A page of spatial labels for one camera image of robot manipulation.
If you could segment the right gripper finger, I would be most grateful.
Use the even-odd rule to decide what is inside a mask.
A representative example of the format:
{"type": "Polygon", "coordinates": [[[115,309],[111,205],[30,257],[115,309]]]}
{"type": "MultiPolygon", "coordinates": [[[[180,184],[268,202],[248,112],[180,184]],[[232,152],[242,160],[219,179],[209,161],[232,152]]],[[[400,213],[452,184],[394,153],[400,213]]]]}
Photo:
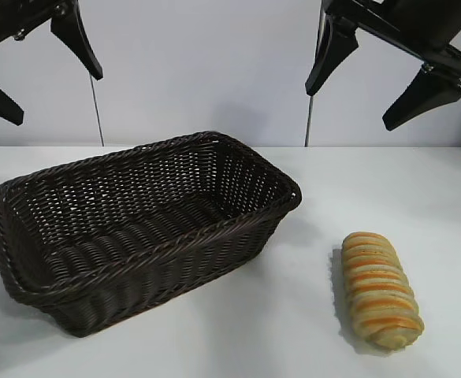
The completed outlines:
{"type": "Polygon", "coordinates": [[[314,96],[333,71],[359,47],[356,29],[356,24],[344,18],[320,20],[314,65],[305,83],[307,95],[314,96]]]}
{"type": "Polygon", "coordinates": [[[415,117],[461,99],[461,76],[424,63],[406,90],[382,117],[388,131],[415,117]]]}

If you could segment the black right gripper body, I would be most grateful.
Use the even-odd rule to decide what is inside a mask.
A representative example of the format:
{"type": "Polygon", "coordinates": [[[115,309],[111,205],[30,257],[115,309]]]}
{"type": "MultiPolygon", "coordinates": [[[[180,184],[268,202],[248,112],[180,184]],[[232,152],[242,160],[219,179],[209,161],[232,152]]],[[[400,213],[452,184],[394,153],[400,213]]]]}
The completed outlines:
{"type": "Polygon", "coordinates": [[[461,1],[323,1],[325,14],[346,20],[408,54],[461,79],[461,1]]]}

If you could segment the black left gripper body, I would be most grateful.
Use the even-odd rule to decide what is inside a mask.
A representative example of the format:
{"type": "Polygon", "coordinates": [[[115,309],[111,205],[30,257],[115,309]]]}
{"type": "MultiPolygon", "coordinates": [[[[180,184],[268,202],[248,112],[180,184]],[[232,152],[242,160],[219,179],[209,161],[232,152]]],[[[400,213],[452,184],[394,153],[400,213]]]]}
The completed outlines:
{"type": "Polygon", "coordinates": [[[0,1],[0,43],[24,38],[47,20],[70,14],[75,5],[76,1],[0,1]]]}

